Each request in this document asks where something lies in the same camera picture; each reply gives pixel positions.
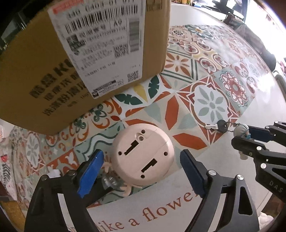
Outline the small figurine keychain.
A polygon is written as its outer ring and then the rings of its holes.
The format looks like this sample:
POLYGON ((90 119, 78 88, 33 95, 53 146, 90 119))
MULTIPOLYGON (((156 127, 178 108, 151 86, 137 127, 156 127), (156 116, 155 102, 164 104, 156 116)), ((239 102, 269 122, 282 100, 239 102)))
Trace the small figurine keychain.
POLYGON ((220 119, 216 124, 206 124, 204 128, 208 130, 217 130, 222 134, 232 132, 234 137, 241 137, 249 140, 251 139, 249 126, 244 123, 232 123, 230 121, 220 119))

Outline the pink round octopus gadget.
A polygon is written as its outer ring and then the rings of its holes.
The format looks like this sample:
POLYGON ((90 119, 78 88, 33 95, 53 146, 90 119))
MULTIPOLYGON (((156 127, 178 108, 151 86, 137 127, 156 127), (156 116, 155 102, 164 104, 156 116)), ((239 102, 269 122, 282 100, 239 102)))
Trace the pink round octopus gadget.
POLYGON ((174 146, 169 136, 152 124, 134 124, 116 136, 110 160, 102 165, 102 181, 127 197, 134 188, 162 180, 173 163, 174 146))

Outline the patterned table runner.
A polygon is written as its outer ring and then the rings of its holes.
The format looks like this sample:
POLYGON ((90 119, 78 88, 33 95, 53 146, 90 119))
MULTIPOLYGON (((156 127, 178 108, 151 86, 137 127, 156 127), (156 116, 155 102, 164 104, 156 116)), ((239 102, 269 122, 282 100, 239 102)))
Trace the patterned table runner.
POLYGON ((111 146, 128 126, 148 123, 170 137, 175 156, 189 148, 195 156, 221 134, 204 128, 223 119, 235 122, 250 106, 269 69, 230 27, 173 26, 162 73, 104 101, 56 135, 14 127, 9 135, 18 203, 29 207, 40 176, 76 169, 111 146))

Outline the floral fabric tissue cover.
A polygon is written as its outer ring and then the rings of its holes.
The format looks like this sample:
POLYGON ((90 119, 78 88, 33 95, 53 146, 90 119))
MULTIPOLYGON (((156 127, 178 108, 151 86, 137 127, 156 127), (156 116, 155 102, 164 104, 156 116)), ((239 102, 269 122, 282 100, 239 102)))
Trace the floral fabric tissue cover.
POLYGON ((8 195, 17 201, 16 184, 14 180, 12 164, 12 145, 8 135, 5 135, 4 127, 1 125, 1 183, 8 195))

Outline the yellow woven placemat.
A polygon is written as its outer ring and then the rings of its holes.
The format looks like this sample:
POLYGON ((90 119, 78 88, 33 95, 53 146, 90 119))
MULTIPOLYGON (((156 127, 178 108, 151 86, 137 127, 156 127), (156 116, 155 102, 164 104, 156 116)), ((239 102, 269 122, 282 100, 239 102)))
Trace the yellow woven placemat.
POLYGON ((17 231, 24 231, 25 216, 17 201, 1 201, 1 208, 17 231))

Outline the brown cardboard box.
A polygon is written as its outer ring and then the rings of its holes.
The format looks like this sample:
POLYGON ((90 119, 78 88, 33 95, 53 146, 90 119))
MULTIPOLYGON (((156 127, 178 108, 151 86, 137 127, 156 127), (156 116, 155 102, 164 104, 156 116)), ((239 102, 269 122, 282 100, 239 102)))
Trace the brown cardboard box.
POLYGON ((170 1, 1 1, 1 120, 54 135, 164 67, 170 1))

